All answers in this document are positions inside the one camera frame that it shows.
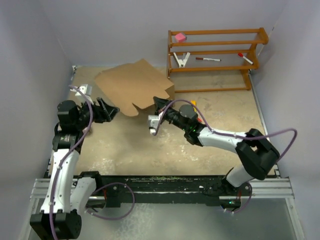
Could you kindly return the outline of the brown cardboard box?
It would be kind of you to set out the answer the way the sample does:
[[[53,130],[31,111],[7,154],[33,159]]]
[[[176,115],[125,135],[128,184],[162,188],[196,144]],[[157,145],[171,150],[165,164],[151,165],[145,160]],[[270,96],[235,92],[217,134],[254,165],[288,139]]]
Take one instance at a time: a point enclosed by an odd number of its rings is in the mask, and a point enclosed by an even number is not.
[[[128,117],[152,106],[153,97],[175,99],[174,83],[143,58],[101,71],[95,84]]]

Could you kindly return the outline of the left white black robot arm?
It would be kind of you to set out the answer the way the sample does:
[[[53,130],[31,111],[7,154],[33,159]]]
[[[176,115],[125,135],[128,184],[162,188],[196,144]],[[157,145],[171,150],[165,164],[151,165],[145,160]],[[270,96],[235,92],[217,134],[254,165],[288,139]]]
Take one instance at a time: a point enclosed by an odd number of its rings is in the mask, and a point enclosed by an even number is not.
[[[92,123],[111,122],[120,111],[102,98],[77,105],[65,100],[57,106],[58,123],[52,140],[52,172],[44,202],[30,217],[30,226],[42,240],[75,240],[90,196],[103,191],[98,171],[83,172],[74,181],[85,133]]]

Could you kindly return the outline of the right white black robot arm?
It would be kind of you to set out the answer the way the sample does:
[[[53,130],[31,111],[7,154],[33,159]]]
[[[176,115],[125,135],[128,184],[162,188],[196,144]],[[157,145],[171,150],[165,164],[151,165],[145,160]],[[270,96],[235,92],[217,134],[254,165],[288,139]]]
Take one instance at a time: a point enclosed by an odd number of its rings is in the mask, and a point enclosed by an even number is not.
[[[191,145],[214,147],[234,153],[241,165],[232,168],[222,179],[223,192],[235,195],[240,187],[253,180],[264,180],[280,158],[278,150],[259,130],[251,128],[247,132],[215,130],[195,111],[195,105],[186,101],[178,110],[174,101],[153,97],[155,112],[148,116],[151,135],[158,134],[160,125],[167,121],[184,132],[184,138]]]

